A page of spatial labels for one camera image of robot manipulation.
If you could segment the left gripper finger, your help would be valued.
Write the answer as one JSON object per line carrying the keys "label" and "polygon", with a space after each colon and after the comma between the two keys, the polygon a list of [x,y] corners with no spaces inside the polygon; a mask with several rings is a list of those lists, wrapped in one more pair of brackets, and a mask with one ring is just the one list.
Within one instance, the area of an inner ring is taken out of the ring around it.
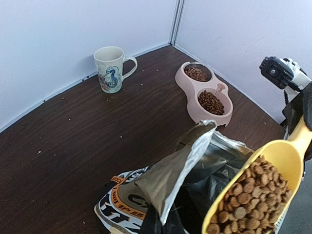
{"label": "left gripper finger", "polygon": [[142,234],[185,234],[175,204],[171,207],[167,222],[163,226],[157,210],[150,206],[141,225]]}

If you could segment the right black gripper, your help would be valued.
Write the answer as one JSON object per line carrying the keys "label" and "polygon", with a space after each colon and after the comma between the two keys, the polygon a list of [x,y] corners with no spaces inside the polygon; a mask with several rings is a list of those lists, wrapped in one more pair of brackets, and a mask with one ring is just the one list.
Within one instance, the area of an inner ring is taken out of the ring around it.
{"label": "right black gripper", "polygon": [[292,101],[288,102],[282,111],[285,136],[287,139],[294,131],[301,117],[309,130],[312,130],[312,83],[310,82]]}

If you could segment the brown pet food bag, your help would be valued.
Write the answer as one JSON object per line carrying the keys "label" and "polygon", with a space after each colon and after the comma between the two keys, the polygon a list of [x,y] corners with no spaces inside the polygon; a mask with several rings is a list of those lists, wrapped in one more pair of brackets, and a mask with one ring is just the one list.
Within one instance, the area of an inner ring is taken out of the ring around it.
{"label": "brown pet food bag", "polygon": [[215,121],[201,121],[174,153],[113,177],[94,212],[110,234],[141,234],[150,206],[164,226],[175,204],[186,234],[198,234],[206,212],[252,153],[220,133]]}

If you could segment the pink double pet bowl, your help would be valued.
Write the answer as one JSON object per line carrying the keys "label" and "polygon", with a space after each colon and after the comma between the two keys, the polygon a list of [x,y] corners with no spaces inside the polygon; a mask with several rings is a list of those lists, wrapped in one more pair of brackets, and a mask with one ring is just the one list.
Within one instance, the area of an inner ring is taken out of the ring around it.
{"label": "pink double pet bowl", "polygon": [[213,119],[218,126],[229,125],[233,114],[229,88],[210,68],[186,62],[178,69],[175,81],[186,95],[187,111],[194,122]]}

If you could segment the yellow plastic scoop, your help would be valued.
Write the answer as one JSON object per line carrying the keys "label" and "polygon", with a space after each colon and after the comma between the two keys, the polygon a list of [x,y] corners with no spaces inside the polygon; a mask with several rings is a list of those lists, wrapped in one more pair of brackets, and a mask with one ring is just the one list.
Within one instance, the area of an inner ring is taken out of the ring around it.
{"label": "yellow plastic scoop", "polygon": [[274,234],[296,194],[312,132],[303,118],[287,140],[255,151],[208,210],[204,234]]}

